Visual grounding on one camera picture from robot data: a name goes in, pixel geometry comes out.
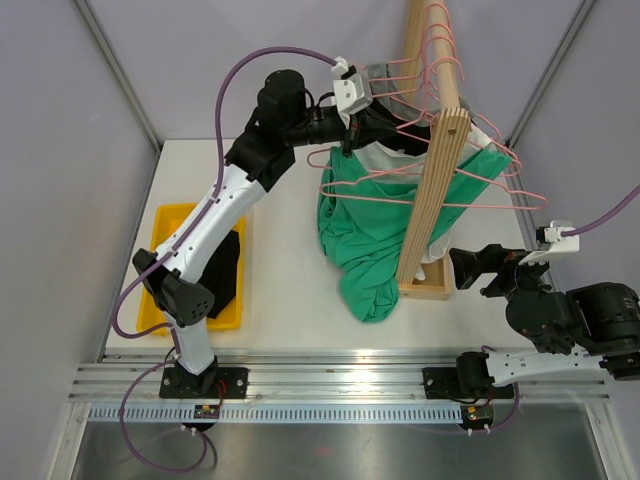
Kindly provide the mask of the green tank top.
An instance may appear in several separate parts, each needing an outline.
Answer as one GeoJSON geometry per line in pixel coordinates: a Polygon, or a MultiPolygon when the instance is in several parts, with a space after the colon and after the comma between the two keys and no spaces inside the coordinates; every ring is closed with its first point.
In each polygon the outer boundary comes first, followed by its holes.
{"type": "Polygon", "coordinates": [[[415,185],[358,178],[341,164],[338,176],[322,173],[330,186],[317,203],[323,254],[341,271],[338,287],[350,313],[363,323],[385,320],[399,300],[395,279],[415,185]]]}

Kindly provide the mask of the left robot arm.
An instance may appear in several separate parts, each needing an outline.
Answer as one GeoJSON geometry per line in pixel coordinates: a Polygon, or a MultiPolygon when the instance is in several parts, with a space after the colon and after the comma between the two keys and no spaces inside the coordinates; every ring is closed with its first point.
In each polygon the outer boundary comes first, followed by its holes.
{"type": "Polygon", "coordinates": [[[162,363],[163,399],[242,398],[244,370],[221,368],[207,334],[215,303],[201,282],[231,231],[295,163],[298,146],[340,142],[347,151],[388,137],[396,122],[373,98],[368,74],[349,68],[333,82],[333,105],[309,104],[303,76],[277,70],[265,80],[244,131],[223,156],[218,179],[156,250],[138,250],[133,265],[163,313],[174,342],[162,363]]]}

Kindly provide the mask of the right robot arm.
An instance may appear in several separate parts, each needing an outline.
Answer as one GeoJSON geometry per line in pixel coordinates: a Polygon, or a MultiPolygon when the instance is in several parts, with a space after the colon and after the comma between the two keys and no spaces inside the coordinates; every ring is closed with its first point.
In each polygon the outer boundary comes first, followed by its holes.
{"type": "Polygon", "coordinates": [[[512,398],[518,381],[565,371],[608,372],[616,381],[639,378],[639,296],[621,283],[602,282],[566,293],[543,280],[547,262],[527,262],[528,251],[490,244],[449,255],[457,289],[483,274],[480,293],[506,300],[506,322],[530,341],[531,352],[483,347],[457,356],[454,366],[422,371],[425,396],[471,405],[512,398]]]}

